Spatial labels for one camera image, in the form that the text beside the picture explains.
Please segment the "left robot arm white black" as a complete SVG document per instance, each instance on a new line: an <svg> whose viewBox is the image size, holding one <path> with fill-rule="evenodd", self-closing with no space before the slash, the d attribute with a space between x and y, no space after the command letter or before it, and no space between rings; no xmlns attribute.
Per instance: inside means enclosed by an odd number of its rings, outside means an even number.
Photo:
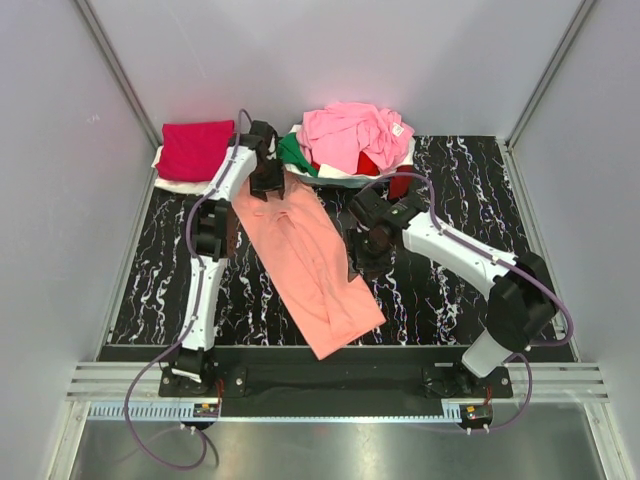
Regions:
<svg viewBox="0 0 640 480"><path fill-rule="evenodd" d="M236 233L232 202L242 189L266 202L284 196L282 161L277 158L278 134L267 122L254 120L244 134L235 134L219 171L187 216L185 240L191 280L176 357L169 362L170 379L196 396L215 386L213 351L215 314L220 285Z"/></svg>

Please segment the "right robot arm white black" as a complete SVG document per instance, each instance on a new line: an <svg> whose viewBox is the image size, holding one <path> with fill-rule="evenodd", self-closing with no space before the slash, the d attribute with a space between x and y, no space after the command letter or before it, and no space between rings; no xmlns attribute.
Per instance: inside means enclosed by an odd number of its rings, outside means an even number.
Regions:
<svg viewBox="0 0 640 480"><path fill-rule="evenodd" d="M531 347L558 311L549 270L539 255L517 256L483 244L447 225L417 196L391 203L365 189L348 211L361 227L348 233L355 269L379 274L389 267L393 251L405 250L452 271L487 302L484 331L453 366L425 379L427 391L436 397L484 395L490 374Z"/></svg>

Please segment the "salmon orange t shirt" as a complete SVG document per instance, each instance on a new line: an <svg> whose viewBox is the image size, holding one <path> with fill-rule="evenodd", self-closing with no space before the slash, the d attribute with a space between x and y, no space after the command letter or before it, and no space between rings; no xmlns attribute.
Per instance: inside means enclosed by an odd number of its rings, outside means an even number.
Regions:
<svg viewBox="0 0 640 480"><path fill-rule="evenodd" d="M345 243L312 188L287 174L284 194L263 200L245 182L232 206L317 359L385 323L364 279L349 274Z"/></svg>

